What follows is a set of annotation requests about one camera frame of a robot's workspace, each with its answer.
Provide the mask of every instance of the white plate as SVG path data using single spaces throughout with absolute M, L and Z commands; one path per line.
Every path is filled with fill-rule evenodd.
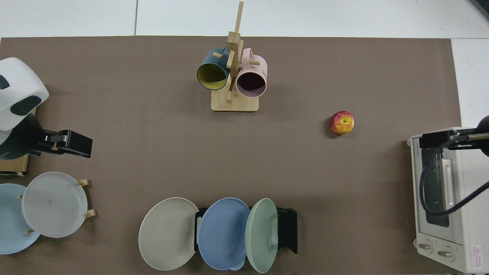
M 152 268 L 173 270 L 195 254 L 194 220 L 199 209 L 184 198 L 156 204 L 139 228 L 139 251 Z
M 47 172 L 31 181 L 22 198 L 27 224 L 41 235 L 73 234 L 85 220 L 87 197 L 78 181 L 61 172 Z

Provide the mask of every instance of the white robot head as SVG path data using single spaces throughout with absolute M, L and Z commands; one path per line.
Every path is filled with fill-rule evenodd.
M 0 131 L 10 131 L 49 97 L 46 87 L 24 62 L 0 60 Z

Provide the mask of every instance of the brown paper mat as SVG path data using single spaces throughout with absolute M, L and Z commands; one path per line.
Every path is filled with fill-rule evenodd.
M 268 63 L 256 113 L 216 113 L 196 79 L 225 37 L 3 38 L 50 97 L 45 129 L 93 138 L 91 159 L 43 154 L 47 171 L 89 178 L 97 210 L 73 235 L 40 237 L 0 256 L 2 274 L 162 274 L 139 254 L 147 211 L 169 197 L 198 207 L 264 197 L 298 211 L 299 254 L 280 250 L 269 274 L 447 274 L 419 255 L 406 140 L 460 126 L 450 40 L 244 38 Z M 355 127 L 327 129 L 347 110 Z M 236 274 L 199 254 L 171 274 Z M 246 263 L 239 274 L 255 274 Z

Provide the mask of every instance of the light blue plate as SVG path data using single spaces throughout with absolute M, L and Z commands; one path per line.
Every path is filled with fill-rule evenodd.
M 238 270 L 245 262 L 249 207 L 236 198 L 215 202 L 205 212 L 197 234 L 202 259 L 213 269 Z
M 0 254 L 12 254 L 29 247 L 39 233 L 25 234 L 31 228 L 22 215 L 22 199 L 25 187 L 13 183 L 0 184 Z

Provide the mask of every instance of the mug rack base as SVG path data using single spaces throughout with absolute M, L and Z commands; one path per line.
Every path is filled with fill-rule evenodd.
M 231 80 L 226 85 L 211 93 L 211 109 L 216 112 L 256 112 L 259 107 L 257 97 L 251 98 L 240 94 L 236 89 L 229 91 Z

